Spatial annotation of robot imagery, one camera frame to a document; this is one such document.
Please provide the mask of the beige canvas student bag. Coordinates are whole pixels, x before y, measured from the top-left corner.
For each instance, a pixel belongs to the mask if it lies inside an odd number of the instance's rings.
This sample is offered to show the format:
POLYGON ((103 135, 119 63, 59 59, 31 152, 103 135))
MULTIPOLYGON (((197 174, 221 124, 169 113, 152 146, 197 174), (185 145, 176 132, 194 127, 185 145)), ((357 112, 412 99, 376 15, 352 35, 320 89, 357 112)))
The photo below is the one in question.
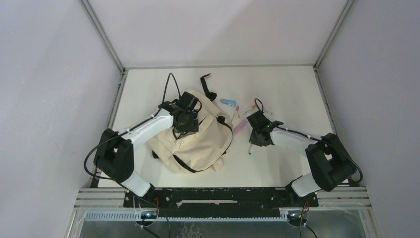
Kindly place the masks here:
POLYGON ((173 172, 192 174, 213 169, 219 171, 223 166, 223 155, 233 141, 233 128, 228 115, 215 103, 217 94, 208 90, 203 75, 200 82, 203 92, 189 90, 197 97, 198 132, 180 133, 173 128, 166 129, 147 141, 155 157, 173 172))

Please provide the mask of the teal marker pen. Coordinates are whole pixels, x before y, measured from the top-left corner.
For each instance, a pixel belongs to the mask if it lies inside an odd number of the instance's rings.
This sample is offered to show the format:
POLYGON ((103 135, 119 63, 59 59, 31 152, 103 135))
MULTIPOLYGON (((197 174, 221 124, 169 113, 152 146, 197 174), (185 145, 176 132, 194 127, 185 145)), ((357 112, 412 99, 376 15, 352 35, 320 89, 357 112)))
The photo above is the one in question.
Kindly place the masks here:
POLYGON ((248 155, 252 155, 252 147, 253 147, 253 145, 252 145, 252 144, 250 144, 250 146, 249 146, 249 150, 248 150, 248 155))

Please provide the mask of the orange marker pen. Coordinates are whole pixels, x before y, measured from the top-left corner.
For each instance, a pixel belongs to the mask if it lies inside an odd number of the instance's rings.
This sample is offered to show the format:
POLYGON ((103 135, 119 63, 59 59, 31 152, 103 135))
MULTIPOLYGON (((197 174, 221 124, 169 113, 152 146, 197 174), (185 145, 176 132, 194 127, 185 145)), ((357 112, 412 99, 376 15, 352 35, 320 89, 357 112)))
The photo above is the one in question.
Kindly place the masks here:
POLYGON ((252 114, 252 113, 254 113, 256 110, 257 110, 258 108, 257 108, 257 106, 255 105, 255 104, 253 104, 253 105, 251 105, 249 108, 247 108, 247 109, 244 109, 242 112, 240 112, 238 115, 237 115, 237 118, 243 118, 243 117, 247 117, 247 116, 249 116, 250 114, 252 114))

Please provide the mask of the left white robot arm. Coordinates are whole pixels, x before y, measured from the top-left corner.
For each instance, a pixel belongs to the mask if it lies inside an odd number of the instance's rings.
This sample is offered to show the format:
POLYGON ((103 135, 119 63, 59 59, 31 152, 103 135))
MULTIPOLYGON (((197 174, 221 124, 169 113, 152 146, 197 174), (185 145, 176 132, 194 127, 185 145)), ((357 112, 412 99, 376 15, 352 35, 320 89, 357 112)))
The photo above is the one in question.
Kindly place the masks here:
POLYGON ((136 195, 135 199, 144 207, 153 204, 154 187, 136 171, 135 151, 148 140, 167 129, 177 133, 198 132, 199 99, 184 92, 179 99, 164 101, 157 110, 136 125, 122 131, 105 130, 98 146, 93 149, 93 164, 121 187, 136 195))

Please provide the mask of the pink highlighter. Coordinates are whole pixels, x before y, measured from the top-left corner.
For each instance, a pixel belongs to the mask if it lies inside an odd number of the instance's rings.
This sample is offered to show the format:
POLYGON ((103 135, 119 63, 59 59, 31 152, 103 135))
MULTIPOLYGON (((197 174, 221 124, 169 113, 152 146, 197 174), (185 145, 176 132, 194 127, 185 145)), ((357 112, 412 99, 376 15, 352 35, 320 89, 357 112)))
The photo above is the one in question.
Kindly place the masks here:
POLYGON ((247 125, 248 125, 247 119, 243 119, 242 121, 240 121, 239 124, 234 128, 233 135, 234 136, 238 135, 247 125))

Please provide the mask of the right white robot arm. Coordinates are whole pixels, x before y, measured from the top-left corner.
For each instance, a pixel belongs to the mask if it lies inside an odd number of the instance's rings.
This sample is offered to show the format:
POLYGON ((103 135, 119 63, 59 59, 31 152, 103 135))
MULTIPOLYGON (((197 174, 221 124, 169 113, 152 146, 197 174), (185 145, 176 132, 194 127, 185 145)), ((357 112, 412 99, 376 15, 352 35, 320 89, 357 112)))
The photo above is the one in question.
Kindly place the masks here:
POLYGON ((287 185, 287 202, 300 206, 310 193, 332 191, 359 171, 336 134, 312 136, 271 121, 262 111, 247 117, 252 128, 249 143, 259 147, 282 146, 306 157, 310 172, 287 185))

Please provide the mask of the light blue eraser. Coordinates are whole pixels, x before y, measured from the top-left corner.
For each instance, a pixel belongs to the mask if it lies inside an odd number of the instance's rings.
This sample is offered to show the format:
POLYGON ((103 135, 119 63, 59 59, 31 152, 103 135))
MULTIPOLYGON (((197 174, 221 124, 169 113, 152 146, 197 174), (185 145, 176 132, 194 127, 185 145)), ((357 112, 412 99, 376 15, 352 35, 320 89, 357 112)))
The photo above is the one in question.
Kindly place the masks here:
POLYGON ((220 102, 225 104, 225 105, 232 106, 232 107, 237 106, 237 102, 234 101, 234 100, 220 99, 220 102))

